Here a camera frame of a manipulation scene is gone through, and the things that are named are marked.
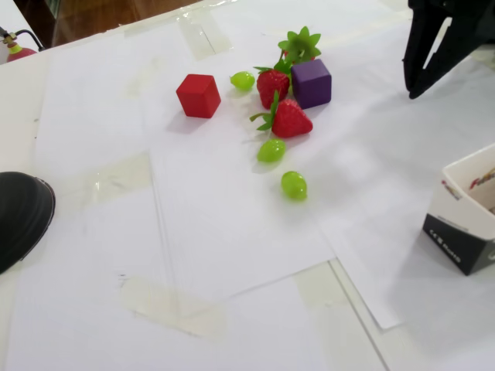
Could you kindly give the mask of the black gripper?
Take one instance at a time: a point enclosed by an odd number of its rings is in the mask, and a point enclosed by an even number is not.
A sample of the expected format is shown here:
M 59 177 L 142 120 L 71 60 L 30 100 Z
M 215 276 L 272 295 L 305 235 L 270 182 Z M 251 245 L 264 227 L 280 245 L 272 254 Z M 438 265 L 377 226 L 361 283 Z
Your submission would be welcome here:
M 421 96 L 480 45 L 494 43 L 493 1 L 410 1 L 408 6 L 413 19 L 403 65 L 410 98 Z M 447 18 L 450 27 L 425 66 Z

